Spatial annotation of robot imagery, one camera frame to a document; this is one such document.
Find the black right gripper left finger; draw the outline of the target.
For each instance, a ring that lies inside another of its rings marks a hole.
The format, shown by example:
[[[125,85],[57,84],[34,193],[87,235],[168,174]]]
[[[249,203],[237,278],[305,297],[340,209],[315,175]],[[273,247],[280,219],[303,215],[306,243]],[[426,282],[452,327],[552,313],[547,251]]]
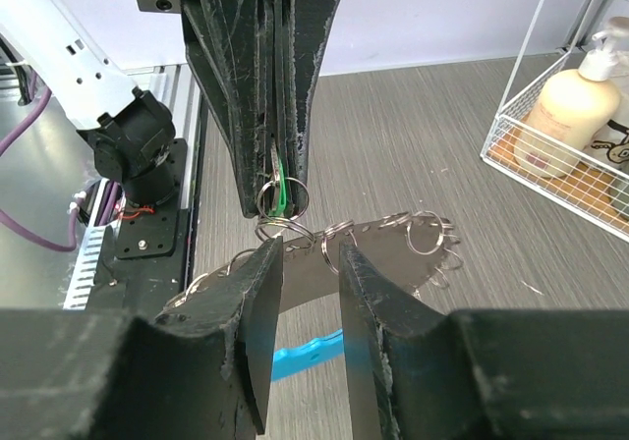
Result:
[[[253,439],[266,427],[283,243],[154,318],[1,313],[5,439]]]

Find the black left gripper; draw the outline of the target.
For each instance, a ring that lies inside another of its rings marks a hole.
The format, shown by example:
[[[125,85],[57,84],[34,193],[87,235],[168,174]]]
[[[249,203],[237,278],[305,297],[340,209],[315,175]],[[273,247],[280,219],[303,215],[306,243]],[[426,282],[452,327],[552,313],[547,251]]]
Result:
[[[228,147],[242,213],[257,216],[268,139],[270,0],[137,0],[137,5],[147,13],[181,12],[187,60]]]

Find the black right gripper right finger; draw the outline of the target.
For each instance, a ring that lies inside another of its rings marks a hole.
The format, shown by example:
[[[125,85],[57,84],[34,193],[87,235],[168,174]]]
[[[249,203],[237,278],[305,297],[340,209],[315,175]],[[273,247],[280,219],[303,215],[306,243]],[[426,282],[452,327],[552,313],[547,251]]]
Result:
[[[343,244],[339,293],[357,439],[624,439],[628,314],[442,314]]]

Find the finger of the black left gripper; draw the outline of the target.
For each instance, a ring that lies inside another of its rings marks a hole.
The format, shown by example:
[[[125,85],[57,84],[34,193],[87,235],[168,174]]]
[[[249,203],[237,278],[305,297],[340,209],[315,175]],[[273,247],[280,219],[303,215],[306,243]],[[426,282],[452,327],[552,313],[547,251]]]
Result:
[[[287,184],[288,214],[306,210],[311,112],[323,56],[340,0],[279,0],[275,46],[279,98],[278,145]]]

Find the blue key holder handle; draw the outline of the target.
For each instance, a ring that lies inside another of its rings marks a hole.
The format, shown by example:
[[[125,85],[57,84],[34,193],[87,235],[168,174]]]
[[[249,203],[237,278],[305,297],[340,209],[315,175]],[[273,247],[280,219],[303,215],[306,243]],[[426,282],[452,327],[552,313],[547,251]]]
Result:
[[[278,381],[326,363],[344,353],[343,330],[313,338],[299,347],[283,348],[273,354],[271,380]]]

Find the green key tag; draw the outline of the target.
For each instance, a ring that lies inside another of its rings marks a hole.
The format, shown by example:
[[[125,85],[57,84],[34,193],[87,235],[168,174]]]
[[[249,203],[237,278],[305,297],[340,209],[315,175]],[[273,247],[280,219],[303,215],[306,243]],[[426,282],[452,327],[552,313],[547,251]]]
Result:
[[[287,185],[283,164],[277,149],[271,150],[271,163],[273,166],[272,184],[274,192],[269,215],[271,217],[283,217],[287,207]]]

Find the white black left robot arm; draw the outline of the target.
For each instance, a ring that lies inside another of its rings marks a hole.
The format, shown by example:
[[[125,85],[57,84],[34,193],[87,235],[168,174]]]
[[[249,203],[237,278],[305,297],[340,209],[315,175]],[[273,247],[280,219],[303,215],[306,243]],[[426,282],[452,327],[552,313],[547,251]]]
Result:
[[[272,209],[265,189],[274,161],[286,176],[286,215],[308,207],[312,104],[339,3],[172,0],[248,218]],[[117,67],[62,0],[1,0],[1,33],[54,92],[101,176],[134,204],[170,199],[170,112]]]

